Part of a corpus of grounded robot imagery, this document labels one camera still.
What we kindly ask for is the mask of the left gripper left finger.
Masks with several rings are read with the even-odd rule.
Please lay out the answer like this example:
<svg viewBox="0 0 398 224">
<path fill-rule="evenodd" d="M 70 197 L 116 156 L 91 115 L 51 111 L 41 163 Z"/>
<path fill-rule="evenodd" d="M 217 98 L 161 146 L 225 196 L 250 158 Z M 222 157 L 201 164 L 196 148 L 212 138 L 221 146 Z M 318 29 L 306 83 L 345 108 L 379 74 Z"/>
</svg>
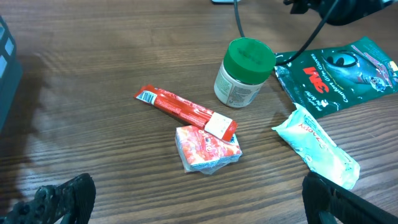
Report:
<svg viewBox="0 0 398 224">
<path fill-rule="evenodd" d="M 88 173 L 80 174 L 61 185 L 44 185 L 33 200 L 19 202 L 2 224 L 87 224 L 96 198 L 96 187 Z"/>
</svg>

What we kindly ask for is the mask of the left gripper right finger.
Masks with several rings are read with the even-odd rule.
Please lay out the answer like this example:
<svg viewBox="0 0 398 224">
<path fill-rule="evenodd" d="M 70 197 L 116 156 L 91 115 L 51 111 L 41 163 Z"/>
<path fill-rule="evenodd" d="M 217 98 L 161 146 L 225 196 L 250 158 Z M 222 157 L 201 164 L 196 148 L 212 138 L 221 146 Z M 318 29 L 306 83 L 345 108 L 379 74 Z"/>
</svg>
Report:
<svg viewBox="0 0 398 224">
<path fill-rule="evenodd" d="M 302 182 L 308 224 L 390 224 L 397 217 L 316 172 Z"/>
</svg>

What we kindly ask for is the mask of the mint tissue pack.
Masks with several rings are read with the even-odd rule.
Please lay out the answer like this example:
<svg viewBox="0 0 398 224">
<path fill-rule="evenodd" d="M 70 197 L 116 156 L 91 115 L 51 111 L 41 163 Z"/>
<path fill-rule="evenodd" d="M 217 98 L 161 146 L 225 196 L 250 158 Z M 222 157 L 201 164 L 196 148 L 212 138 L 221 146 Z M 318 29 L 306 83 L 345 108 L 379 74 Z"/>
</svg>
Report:
<svg viewBox="0 0 398 224">
<path fill-rule="evenodd" d="M 353 189 L 359 179 L 360 165 L 338 147 L 302 105 L 272 130 L 303 159 L 312 172 L 316 172 L 335 184 Z"/>
</svg>

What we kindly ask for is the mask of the green 3M gloves packet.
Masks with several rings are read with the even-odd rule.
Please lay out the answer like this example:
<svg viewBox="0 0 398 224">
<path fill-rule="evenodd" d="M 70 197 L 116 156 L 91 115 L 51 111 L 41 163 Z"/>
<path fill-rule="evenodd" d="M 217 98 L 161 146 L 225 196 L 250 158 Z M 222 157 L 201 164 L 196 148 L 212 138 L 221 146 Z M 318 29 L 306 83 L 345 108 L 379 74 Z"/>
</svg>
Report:
<svg viewBox="0 0 398 224">
<path fill-rule="evenodd" d="M 397 65 L 373 40 L 306 50 L 275 74 L 290 99 L 314 118 L 397 93 Z"/>
</svg>

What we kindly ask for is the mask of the long red sachet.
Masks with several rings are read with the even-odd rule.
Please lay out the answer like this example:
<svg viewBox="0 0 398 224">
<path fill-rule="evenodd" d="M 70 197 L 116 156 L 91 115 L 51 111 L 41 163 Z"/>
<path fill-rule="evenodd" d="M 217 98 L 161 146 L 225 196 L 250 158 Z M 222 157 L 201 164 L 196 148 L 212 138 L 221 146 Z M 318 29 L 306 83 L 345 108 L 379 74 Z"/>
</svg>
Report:
<svg viewBox="0 0 398 224">
<path fill-rule="evenodd" d="M 224 141 L 230 142 L 238 127 L 231 118 L 152 85 L 143 86 L 134 97 Z"/>
</svg>

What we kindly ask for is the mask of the red tissue box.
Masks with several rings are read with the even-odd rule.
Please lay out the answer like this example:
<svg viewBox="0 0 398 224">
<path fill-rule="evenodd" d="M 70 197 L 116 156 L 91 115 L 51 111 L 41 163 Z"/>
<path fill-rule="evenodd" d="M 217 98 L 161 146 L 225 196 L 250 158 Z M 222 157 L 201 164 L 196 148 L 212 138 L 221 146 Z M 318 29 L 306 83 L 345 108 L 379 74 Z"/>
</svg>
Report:
<svg viewBox="0 0 398 224">
<path fill-rule="evenodd" d="M 211 175 L 243 154 L 235 135 L 227 142 L 196 126 L 177 128 L 175 142 L 185 172 Z"/>
</svg>

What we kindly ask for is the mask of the chicken seasoning jar green lid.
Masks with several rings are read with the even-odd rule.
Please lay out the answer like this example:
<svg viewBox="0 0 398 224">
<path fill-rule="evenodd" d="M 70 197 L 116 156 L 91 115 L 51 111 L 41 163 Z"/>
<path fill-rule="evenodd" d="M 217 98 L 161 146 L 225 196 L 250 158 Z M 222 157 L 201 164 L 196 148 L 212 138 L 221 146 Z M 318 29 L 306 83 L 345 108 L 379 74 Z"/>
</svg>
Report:
<svg viewBox="0 0 398 224">
<path fill-rule="evenodd" d="M 247 37 L 233 40 L 216 76 L 214 91 L 217 98 L 232 108 L 249 105 L 275 65 L 275 54 L 263 42 Z"/>
</svg>

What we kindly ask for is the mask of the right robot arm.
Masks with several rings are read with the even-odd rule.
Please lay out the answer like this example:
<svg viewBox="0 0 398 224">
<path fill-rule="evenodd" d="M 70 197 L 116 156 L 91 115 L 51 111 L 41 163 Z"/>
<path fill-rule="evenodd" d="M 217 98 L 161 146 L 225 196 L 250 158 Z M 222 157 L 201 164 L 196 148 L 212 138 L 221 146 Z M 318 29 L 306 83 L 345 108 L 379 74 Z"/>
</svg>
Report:
<svg viewBox="0 0 398 224">
<path fill-rule="evenodd" d="M 397 3 L 397 0 L 284 0 L 292 5 L 291 14 L 305 14 L 309 9 L 319 13 L 326 23 L 344 26 Z"/>
</svg>

